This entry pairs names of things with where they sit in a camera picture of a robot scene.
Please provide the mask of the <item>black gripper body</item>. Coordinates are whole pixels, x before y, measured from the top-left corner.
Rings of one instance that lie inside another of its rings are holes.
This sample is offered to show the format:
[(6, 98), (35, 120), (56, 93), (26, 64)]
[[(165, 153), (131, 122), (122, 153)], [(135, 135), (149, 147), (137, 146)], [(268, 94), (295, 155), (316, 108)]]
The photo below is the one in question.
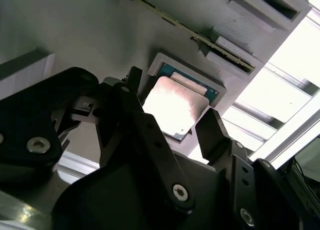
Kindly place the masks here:
[(126, 159), (70, 185), (53, 210), (56, 230), (238, 230), (226, 180), (201, 162), (175, 154), (195, 196), (183, 214), (168, 206), (147, 166)]

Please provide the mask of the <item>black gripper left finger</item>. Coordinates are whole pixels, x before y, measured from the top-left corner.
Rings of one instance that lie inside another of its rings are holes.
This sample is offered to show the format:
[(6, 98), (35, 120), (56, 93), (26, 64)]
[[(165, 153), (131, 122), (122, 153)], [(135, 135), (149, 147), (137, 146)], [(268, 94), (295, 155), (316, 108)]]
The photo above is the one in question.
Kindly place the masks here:
[(119, 202), (129, 195), (113, 170), (133, 166), (141, 199), (156, 208), (191, 212), (195, 197), (155, 118), (124, 82), (99, 83), (90, 72), (72, 67), (0, 102), (0, 181), (25, 184), (49, 178), (63, 154), (60, 137), (81, 122), (96, 125), (100, 169), (64, 195), (76, 204)]

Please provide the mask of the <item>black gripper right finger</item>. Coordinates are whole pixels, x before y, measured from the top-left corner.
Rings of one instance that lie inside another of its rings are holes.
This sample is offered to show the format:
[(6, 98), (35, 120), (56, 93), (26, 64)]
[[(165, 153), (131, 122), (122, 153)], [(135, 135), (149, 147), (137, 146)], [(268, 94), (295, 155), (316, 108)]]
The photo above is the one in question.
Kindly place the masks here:
[(195, 125), (201, 154), (227, 184), (228, 212), (237, 230), (311, 230), (313, 219), (292, 187), (267, 161), (251, 161), (209, 108)]

